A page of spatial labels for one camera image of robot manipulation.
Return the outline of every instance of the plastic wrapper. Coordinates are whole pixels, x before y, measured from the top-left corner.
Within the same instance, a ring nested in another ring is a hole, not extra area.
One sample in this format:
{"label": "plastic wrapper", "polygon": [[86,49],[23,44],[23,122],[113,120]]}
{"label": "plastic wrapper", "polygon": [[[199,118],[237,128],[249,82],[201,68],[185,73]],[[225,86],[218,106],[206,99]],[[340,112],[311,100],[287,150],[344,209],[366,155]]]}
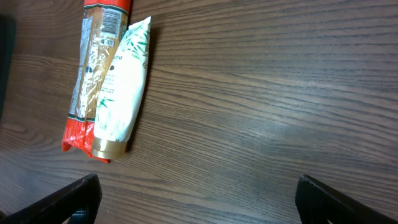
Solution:
{"label": "plastic wrapper", "polygon": [[75,146],[92,157],[97,97],[126,31],[130,4],[130,0],[85,1],[80,64],[62,139],[63,151]]}

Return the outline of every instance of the white tube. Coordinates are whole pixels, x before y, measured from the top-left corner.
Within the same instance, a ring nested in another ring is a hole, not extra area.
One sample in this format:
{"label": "white tube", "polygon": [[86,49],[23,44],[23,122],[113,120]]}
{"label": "white tube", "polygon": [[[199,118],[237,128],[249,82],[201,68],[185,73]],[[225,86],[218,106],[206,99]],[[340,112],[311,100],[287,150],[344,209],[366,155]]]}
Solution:
{"label": "white tube", "polygon": [[144,92],[150,17],[129,26],[98,95],[92,155],[119,159],[136,120]]}

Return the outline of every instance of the black stand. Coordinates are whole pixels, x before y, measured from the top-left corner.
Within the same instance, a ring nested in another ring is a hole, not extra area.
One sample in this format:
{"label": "black stand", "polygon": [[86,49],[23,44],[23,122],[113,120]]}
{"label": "black stand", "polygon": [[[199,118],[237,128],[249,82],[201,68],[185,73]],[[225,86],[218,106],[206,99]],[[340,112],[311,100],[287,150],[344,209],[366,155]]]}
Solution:
{"label": "black stand", "polygon": [[15,22],[13,19],[0,15],[0,119],[14,48]]}

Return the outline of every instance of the gold tube cap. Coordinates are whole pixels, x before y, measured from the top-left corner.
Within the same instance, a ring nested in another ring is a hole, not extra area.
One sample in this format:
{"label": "gold tube cap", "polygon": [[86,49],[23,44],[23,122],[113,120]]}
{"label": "gold tube cap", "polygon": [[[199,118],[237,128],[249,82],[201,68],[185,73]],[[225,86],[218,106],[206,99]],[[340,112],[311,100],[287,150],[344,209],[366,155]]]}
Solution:
{"label": "gold tube cap", "polygon": [[126,152],[126,146],[127,142],[116,142],[94,137],[91,154],[103,159],[120,159]]}

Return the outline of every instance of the wooden table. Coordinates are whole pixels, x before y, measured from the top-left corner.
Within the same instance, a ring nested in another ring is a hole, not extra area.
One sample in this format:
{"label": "wooden table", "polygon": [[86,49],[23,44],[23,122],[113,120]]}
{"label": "wooden table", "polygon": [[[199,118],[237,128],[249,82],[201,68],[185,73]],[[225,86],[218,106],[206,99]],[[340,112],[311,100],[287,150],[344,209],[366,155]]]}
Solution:
{"label": "wooden table", "polygon": [[98,223],[300,223],[306,173],[398,219],[398,3],[137,0],[153,16],[124,159],[60,142],[83,1],[0,0],[17,39],[0,124],[0,210],[97,173]]}

